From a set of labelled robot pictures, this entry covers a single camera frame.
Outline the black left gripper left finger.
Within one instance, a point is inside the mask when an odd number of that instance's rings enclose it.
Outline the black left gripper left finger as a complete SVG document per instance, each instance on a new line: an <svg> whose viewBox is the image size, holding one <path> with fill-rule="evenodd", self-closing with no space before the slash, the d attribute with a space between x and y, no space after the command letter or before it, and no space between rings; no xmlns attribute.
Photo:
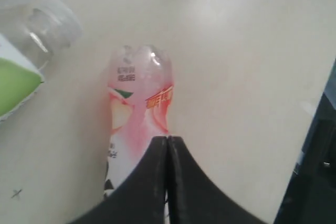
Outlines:
<svg viewBox="0 0 336 224"><path fill-rule="evenodd" d="M154 137L127 179L76 224L164 223L167 138Z"/></svg>

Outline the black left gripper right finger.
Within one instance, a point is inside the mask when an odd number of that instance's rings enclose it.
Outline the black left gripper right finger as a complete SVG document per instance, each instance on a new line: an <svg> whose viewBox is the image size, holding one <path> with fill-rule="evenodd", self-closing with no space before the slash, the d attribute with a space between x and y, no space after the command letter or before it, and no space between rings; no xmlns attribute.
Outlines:
<svg viewBox="0 0 336 224"><path fill-rule="evenodd" d="M178 136L167 138L167 200L170 223L263 223L207 177Z"/></svg>

